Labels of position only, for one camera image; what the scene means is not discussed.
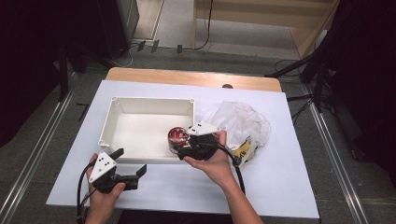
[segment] wire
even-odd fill
[[[93,195],[96,192],[96,189],[93,189],[93,192],[91,192],[91,190],[89,190],[87,192],[87,194],[85,195],[84,199],[81,202],[81,206],[84,206],[84,204],[87,202],[87,200],[91,197],[91,195]]]
[[[211,18],[212,18],[212,8],[213,8],[213,0],[210,1],[210,10],[209,10],[209,19],[207,21],[207,38],[206,38],[206,42],[198,49],[203,49],[207,42],[209,41],[209,37],[210,37],[210,22],[211,22]]]
[[[242,192],[244,192],[244,194],[246,194],[244,179],[242,178],[241,170],[239,169],[239,162],[236,161],[235,157],[231,154],[231,152],[224,145],[222,145],[219,142],[217,142],[217,144],[218,144],[219,149],[224,151],[225,153],[227,153],[227,155],[233,161],[233,168],[235,168],[236,175],[238,176],[239,187],[241,188]]]
[[[130,61],[127,65],[120,65],[120,64],[114,62],[113,60],[110,60],[110,61],[113,62],[113,63],[114,63],[116,66],[118,66],[118,67],[128,67],[128,66],[131,65],[132,62],[134,61],[134,58],[132,57],[132,54],[131,54],[131,50],[134,49],[134,48],[136,48],[137,46],[139,46],[139,44],[133,43],[133,44],[131,45],[131,47],[128,49],[128,54],[129,54],[129,57],[131,58],[131,61]]]
[[[291,116],[291,119],[294,119],[293,125],[296,124],[297,118],[300,117],[301,113],[302,113],[303,111],[305,111],[312,103],[313,103],[313,101],[312,101],[312,100],[309,100],[308,102],[306,102],[306,103],[303,105],[303,107],[301,107],[301,108],[297,111],[297,113],[295,113],[295,114],[293,114],[293,116]]]
[[[318,209],[318,214],[319,214],[318,223],[321,224],[321,215],[320,215],[320,212],[319,212],[319,208],[318,208],[318,207],[317,207],[317,209]]]
[[[82,171],[81,176],[79,177],[78,181],[78,188],[77,188],[77,215],[76,215],[76,220],[78,224],[84,223],[83,221],[83,216],[82,216],[82,206],[81,206],[81,184],[82,180],[84,179],[84,175],[87,172],[87,170],[91,167],[93,167],[96,164],[96,161],[90,162]]]
[[[326,94],[321,94],[321,100],[322,101],[328,101],[329,100],[329,95]],[[302,95],[302,96],[291,96],[287,98],[287,101],[296,101],[296,100],[313,100],[315,98],[315,94],[307,94],[307,95]]]
[[[280,60],[280,61],[278,61],[278,62],[275,63],[274,68],[275,68],[275,70],[278,72],[279,70],[277,70],[276,67],[277,67],[277,65],[278,65],[279,63],[283,63],[283,62],[297,62],[297,61],[298,61],[298,60],[292,60],[292,59]],[[300,67],[297,68],[297,71],[298,71],[298,74],[290,74],[290,75],[285,74],[285,75],[283,75],[283,76],[285,76],[285,77],[297,77],[297,76],[299,76],[299,75],[301,74]]]
[[[209,30],[207,29],[207,26],[206,26],[206,19],[204,19],[204,26],[205,26],[205,30],[207,31],[207,34],[209,35]],[[209,41],[209,45],[210,45],[209,48],[206,49],[205,51],[208,51],[208,50],[210,50],[212,48],[212,42],[211,41]]]

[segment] white plastic box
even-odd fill
[[[110,153],[124,148],[118,159],[128,163],[178,163],[169,150],[168,132],[194,123],[194,100],[113,97],[99,146]]]

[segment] crumpled plastic bag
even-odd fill
[[[252,160],[256,150],[267,142],[270,122],[250,105],[241,102],[223,102],[208,120],[227,131],[227,147],[242,165]]]

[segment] white table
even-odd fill
[[[248,199],[260,216],[318,218],[316,201],[283,92],[108,80],[101,83],[92,101],[47,204],[76,205],[79,175],[92,153],[101,151],[98,140],[113,96],[191,98],[196,103],[196,120],[204,110],[214,109],[222,101],[251,105],[271,122],[271,133],[266,146],[254,160],[241,167]],[[134,175],[140,167],[141,164],[119,163],[116,173]],[[84,181],[82,194],[87,188]],[[220,188],[203,172],[184,163],[149,164],[138,190],[124,191],[116,207],[229,213]]]

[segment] black stand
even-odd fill
[[[346,27],[343,27],[343,21],[348,15],[350,15],[350,11],[351,8],[348,7],[346,1],[341,1],[334,15],[332,27],[323,38],[318,48],[306,58],[293,63],[280,71],[267,75],[266,77],[278,78],[294,69],[306,65],[304,71],[300,75],[300,80],[303,83],[309,83],[314,76],[317,75],[317,82],[314,89],[314,104],[318,112],[321,113],[320,98],[322,87],[326,76],[329,74],[330,64],[336,55],[335,46],[342,46],[342,40],[340,40],[339,35],[343,29],[347,29]]]
[[[84,59],[81,57],[81,53],[85,54],[95,61],[102,64],[107,69],[115,67],[113,63],[109,63],[103,58],[97,56],[89,49],[84,46],[65,40],[61,45],[59,50],[59,67],[60,67],[60,85],[61,85],[61,94],[59,96],[59,102],[61,102],[66,94],[69,92],[69,83],[68,83],[68,75],[67,75],[67,59],[72,65],[73,69],[79,73],[85,73],[85,69],[87,68],[87,64],[85,64]]]

